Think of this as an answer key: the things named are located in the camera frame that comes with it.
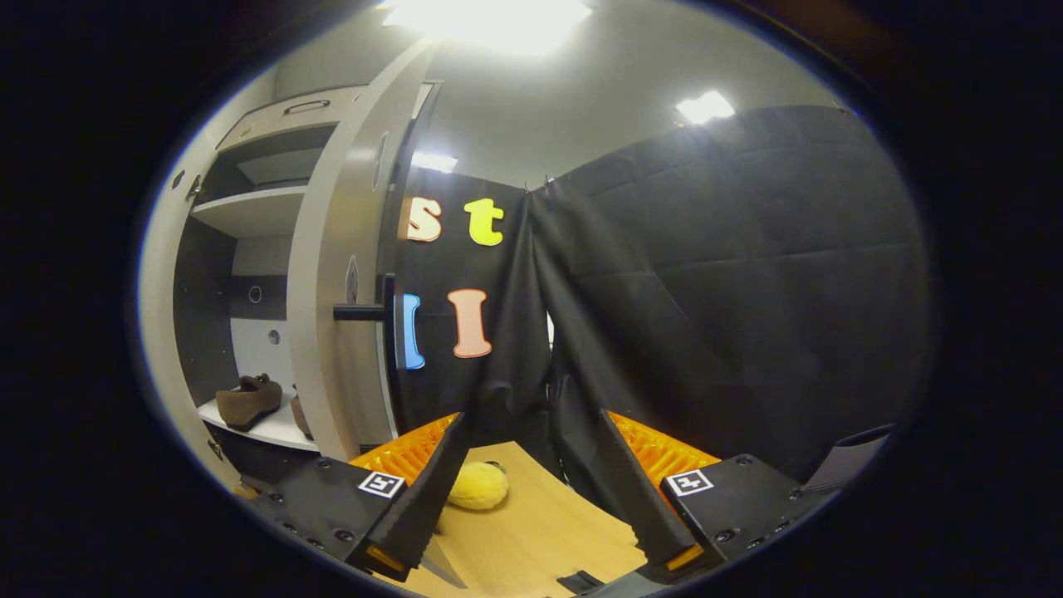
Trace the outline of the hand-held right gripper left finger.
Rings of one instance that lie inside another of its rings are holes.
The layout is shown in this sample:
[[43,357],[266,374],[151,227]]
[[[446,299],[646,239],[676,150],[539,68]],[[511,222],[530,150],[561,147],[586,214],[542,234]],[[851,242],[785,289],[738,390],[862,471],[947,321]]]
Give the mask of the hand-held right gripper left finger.
[[319,457],[249,501],[258,519],[345,566],[406,582],[468,450],[468,417],[421,425],[352,462]]

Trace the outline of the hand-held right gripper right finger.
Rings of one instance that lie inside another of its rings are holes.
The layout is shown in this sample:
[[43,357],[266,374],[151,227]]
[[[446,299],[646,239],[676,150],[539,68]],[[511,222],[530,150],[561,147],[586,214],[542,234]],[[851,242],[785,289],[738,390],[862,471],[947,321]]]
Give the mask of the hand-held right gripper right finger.
[[755,553],[831,497],[748,452],[714,458],[607,409],[597,418],[606,480],[654,580],[681,581]]

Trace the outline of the brown fuzzy shoe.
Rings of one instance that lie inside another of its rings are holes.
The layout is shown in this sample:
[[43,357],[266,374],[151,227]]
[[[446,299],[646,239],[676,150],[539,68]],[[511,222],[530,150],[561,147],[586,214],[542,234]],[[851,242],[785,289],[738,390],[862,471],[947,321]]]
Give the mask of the brown fuzzy shoe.
[[258,421],[276,413],[282,387],[269,375],[240,375],[235,390],[218,390],[215,400],[220,418],[229,428],[249,432]]
[[302,401],[300,401],[299,394],[297,393],[296,385],[292,385],[292,389],[293,391],[296,391],[296,394],[293,394],[292,398],[290,399],[290,409],[292,417],[293,420],[296,420],[297,430],[299,430],[300,433],[303,435],[303,438],[307,439],[308,442],[315,442],[311,428],[309,428],[309,424],[302,406]]

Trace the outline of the grey shoe cabinet door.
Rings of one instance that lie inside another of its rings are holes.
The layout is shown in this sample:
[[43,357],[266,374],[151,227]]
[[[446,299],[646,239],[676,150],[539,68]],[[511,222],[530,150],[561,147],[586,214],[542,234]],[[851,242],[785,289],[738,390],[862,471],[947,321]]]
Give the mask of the grey shoe cabinet door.
[[210,435],[198,415],[179,359],[174,330],[174,275],[179,242],[189,218],[186,194],[215,159],[215,140],[205,130],[179,144],[167,163],[154,197],[137,266],[137,328],[145,369],[154,390],[154,412],[176,447],[208,477],[213,488],[232,498],[240,483],[237,469],[210,447]]
[[396,435],[387,381],[394,352],[382,317],[338,321],[336,306],[388,298],[406,234],[409,136],[435,53],[414,42],[387,65],[331,133],[296,220],[287,277],[287,326],[296,392],[318,450],[349,461]]

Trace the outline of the grey shoe cabinet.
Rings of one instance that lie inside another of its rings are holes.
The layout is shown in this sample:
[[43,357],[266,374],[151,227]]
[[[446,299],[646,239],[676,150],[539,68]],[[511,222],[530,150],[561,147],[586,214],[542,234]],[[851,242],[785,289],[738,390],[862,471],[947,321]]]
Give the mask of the grey shoe cabinet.
[[[336,125],[282,133],[221,152],[191,189],[179,243],[174,330],[181,368],[210,447],[261,491],[319,457],[297,430],[287,335],[287,277],[304,193]],[[249,432],[227,427],[215,400],[240,375],[282,387],[276,413]]]

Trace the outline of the grey cabinet drawer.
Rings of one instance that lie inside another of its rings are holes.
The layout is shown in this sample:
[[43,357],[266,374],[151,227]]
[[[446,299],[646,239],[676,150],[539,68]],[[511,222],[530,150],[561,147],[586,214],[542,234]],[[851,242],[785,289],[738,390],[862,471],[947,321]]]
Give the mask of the grey cabinet drawer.
[[[249,112],[229,130],[224,139],[216,147],[216,151],[225,152],[239,146],[249,144],[251,141],[261,141],[267,137],[282,133],[338,125],[341,118],[345,117],[349,107],[358,101],[367,88],[367,85],[334,87],[330,90],[318,90],[287,98],[273,103],[273,105],[266,105],[257,110]],[[316,107],[311,110],[292,112],[289,115],[282,114],[285,107],[319,99],[330,99],[331,105]]]

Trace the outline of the yellow plush toy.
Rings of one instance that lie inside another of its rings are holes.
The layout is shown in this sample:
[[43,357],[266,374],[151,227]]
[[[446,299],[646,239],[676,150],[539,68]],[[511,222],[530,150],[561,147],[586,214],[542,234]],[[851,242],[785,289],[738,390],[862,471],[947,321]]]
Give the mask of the yellow plush toy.
[[466,463],[448,493],[448,503],[472,511],[495,508],[507,498],[509,479],[497,462]]

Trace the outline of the black backdrop cloth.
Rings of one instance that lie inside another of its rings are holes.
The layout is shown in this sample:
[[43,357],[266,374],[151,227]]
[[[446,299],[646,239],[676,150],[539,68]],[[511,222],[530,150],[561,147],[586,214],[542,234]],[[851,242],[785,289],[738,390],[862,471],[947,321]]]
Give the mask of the black backdrop cloth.
[[[476,447],[516,442],[558,469],[549,435],[546,304],[527,220],[529,197],[462,174],[417,169],[405,194],[429,240],[399,244],[399,431],[459,411]],[[403,319],[407,311],[410,321]]]
[[555,327],[551,438],[607,510],[601,409],[804,483],[897,423],[928,353],[928,259],[895,163],[839,107],[763,107],[572,170],[528,205]]

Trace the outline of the large ceiling light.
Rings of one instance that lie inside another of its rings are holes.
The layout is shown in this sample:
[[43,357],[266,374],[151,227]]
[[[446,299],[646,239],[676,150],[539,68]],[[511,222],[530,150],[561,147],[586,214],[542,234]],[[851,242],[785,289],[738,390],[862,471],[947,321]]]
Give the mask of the large ceiling light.
[[595,10],[583,0],[387,0],[383,27],[522,56],[560,46]]

